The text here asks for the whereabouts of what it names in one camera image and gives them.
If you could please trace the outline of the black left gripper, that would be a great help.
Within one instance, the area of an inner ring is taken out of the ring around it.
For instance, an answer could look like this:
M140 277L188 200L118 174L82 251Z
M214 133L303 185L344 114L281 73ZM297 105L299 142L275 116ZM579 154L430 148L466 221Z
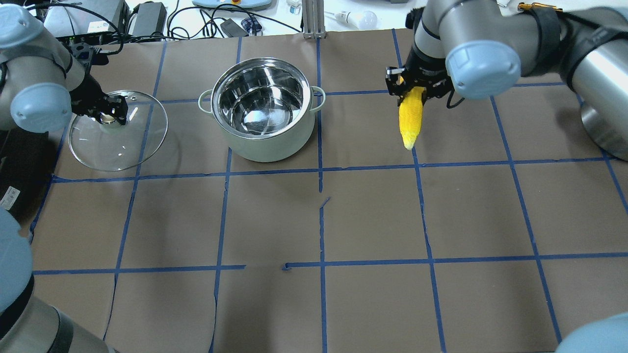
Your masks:
M96 119L101 125L128 122L128 104L122 95L108 95L101 90L74 90L74 114Z

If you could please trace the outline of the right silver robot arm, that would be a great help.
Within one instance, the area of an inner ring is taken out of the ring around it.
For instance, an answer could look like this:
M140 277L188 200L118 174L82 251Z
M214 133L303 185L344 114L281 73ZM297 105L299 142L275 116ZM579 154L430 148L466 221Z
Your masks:
M565 11L521 3L502 15L495 0L429 0L406 16L413 44L404 65L388 67L398 103L419 87L422 102L456 92L485 99L520 78L557 73L583 99L581 121L608 154L626 160L627 8Z

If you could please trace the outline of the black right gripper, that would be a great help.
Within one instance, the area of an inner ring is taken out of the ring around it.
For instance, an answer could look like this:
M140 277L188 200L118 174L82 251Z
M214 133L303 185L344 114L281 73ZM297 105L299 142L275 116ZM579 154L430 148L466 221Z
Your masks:
M387 67L385 81L388 93L391 96L397 96L398 106L410 96L411 90L417 87L424 89L421 96L422 102L432 98L441 99L446 96L446 105L453 106L451 101L454 88L445 64L438 65L435 70L421 67L415 70L410 70L404 66L400 68Z

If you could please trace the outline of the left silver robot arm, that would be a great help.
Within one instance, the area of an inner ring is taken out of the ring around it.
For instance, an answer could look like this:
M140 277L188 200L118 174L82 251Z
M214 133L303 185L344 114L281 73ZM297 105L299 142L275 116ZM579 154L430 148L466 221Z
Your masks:
M3 4L1 17L2 130L44 133L65 128L72 116L125 125L128 105L107 94L92 77L92 65L105 65L105 53L90 45L66 46L38 18L17 4Z

